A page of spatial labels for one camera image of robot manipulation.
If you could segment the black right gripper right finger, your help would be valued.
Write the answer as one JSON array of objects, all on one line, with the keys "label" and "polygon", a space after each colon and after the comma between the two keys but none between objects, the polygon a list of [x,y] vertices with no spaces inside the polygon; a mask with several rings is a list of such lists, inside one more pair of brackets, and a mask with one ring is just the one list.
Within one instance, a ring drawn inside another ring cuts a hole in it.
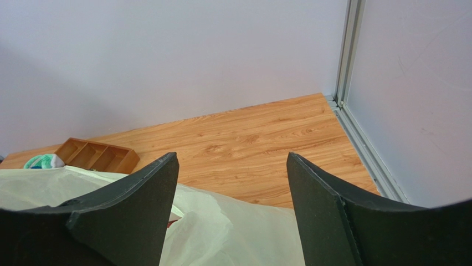
[{"label": "black right gripper right finger", "polygon": [[471,264],[471,200],[397,202],[293,152],[286,168],[306,265]]}]

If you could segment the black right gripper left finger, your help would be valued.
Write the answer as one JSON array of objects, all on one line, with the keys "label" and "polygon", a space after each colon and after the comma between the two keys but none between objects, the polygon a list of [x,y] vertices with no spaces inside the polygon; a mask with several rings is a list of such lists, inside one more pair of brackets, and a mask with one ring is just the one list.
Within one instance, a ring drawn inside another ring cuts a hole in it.
[{"label": "black right gripper left finger", "polygon": [[179,174],[169,152],[56,207],[1,210],[2,265],[159,265]]}]

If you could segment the translucent plastic bag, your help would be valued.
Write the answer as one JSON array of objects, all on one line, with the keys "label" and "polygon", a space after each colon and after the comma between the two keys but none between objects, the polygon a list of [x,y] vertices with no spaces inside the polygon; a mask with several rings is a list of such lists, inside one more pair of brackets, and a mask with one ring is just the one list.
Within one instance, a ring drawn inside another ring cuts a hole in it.
[{"label": "translucent plastic bag", "polygon": [[[1,207],[56,207],[123,178],[66,166],[1,171]],[[177,185],[161,265],[304,265],[292,209]]]}]

